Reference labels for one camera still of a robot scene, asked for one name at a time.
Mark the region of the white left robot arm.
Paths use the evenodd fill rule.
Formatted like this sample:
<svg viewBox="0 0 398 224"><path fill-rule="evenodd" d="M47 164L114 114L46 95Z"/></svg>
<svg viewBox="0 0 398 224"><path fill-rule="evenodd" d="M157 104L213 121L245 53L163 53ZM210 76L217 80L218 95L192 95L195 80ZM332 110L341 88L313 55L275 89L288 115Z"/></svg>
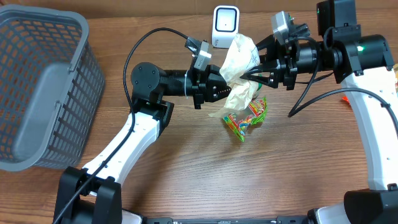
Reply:
<svg viewBox="0 0 398 224"><path fill-rule="evenodd" d="M231 89L219 67L163 70L143 62L131 73L132 109L113 140L81 169L60 178L54 223L141 224L144 217L122 207L121 188L142 153L168 126L174 104L163 96L191 96L195 109L226 98Z"/></svg>

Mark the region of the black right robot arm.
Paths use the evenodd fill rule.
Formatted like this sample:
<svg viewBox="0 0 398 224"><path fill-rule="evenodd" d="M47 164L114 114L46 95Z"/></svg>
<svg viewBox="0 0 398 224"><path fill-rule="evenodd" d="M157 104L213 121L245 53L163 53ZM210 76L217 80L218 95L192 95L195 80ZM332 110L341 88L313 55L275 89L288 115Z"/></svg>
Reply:
<svg viewBox="0 0 398 224"><path fill-rule="evenodd" d="M353 0L317 4L317 42L306 24L290 14L272 17L273 33L258 43L265 50L258 66L243 79L288 90L297 75L330 71L353 110L363 143L368 187L345 193L341 203L311 209L305 216L278 218L278 223L397 222L397 93L394 59L379 34L363 36Z"/></svg>

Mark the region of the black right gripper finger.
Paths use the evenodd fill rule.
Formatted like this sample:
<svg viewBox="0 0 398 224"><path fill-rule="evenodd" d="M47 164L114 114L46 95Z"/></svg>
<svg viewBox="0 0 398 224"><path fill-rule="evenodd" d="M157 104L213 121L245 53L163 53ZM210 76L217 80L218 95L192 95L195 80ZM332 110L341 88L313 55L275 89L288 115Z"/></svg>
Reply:
<svg viewBox="0 0 398 224"><path fill-rule="evenodd" d="M259 52L266 49L266 54L259 56L260 62L275 60L275 37L273 34L257 43L256 47Z"/></svg>
<svg viewBox="0 0 398 224"><path fill-rule="evenodd" d="M240 78L257 82L271 88L278 88L279 75L280 66L278 64L263 63L245 72Z"/></svg>

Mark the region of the green candy bag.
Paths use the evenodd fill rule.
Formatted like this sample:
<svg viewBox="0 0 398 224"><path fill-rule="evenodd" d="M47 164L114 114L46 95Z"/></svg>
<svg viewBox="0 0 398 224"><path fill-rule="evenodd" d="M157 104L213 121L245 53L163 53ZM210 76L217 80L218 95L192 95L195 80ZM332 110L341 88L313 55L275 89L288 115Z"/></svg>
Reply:
<svg viewBox="0 0 398 224"><path fill-rule="evenodd" d="M246 133L250 126L264 122L267 115L266 97L252 100L248 107L239 114L230 113L223 118L226 125L233 131L241 142L245 141Z"/></svg>

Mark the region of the orange pasta packet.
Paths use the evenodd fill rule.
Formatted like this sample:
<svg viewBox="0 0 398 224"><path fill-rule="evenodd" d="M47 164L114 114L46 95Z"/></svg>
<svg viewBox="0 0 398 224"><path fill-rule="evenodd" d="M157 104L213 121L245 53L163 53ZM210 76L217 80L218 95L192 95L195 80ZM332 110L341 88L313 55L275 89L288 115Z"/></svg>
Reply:
<svg viewBox="0 0 398 224"><path fill-rule="evenodd" d="M349 104L349 99L347 96L342 97L342 100L345 101L347 104Z"/></svg>

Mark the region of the white brown cookie bag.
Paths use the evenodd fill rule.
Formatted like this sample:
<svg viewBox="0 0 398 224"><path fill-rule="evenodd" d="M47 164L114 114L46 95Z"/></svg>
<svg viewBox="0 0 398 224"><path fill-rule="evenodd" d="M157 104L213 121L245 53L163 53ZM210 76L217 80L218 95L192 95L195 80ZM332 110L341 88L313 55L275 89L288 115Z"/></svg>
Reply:
<svg viewBox="0 0 398 224"><path fill-rule="evenodd" d="M215 113L210 113L210 117L224 118L230 113L239 114L248 107L259 84L242 79L241 76L259 64L259 52L253 40L236 34L220 69L220 74L231 87L231 92L224 106Z"/></svg>

